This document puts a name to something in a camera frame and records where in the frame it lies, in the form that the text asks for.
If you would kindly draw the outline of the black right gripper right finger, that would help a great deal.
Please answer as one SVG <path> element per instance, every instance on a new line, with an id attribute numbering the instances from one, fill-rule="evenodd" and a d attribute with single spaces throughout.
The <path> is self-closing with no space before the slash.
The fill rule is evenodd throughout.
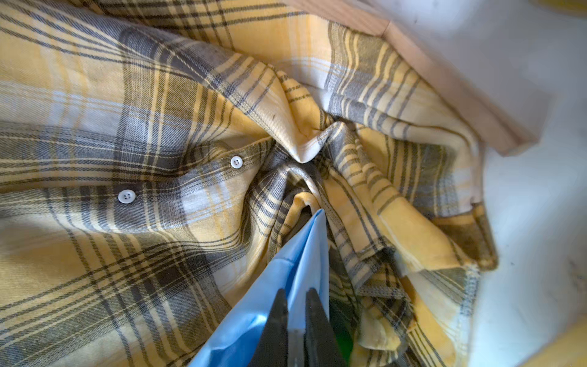
<path id="1" fill-rule="evenodd" d="M 306 294 L 305 319 L 304 351 L 306 366 L 346 366 L 333 328 L 330 326 L 315 288 L 311 288 Z"/>

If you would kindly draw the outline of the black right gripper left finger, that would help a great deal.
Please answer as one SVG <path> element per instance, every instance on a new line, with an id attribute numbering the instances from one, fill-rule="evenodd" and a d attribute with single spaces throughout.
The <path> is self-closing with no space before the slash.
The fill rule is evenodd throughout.
<path id="1" fill-rule="evenodd" d="M 271 311 L 262 331 L 257 348 L 249 363 L 253 366 L 286 366 L 288 348 L 288 309 L 284 289 L 276 293 Z"/>

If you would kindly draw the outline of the light blue long-sleeve shirt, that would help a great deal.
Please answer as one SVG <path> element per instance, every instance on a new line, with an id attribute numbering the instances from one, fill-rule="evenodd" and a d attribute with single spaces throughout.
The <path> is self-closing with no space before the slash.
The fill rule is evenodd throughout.
<path id="1" fill-rule="evenodd" d="M 329 272 L 327 218 L 320 209 L 269 261 L 189 365 L 248 365 L 280 290 L 285 292 L 287 301 L 287 332 L 306 330 L 306 294 L 312 288 L 317 291 L 326 316 L 330 316 Z"/>

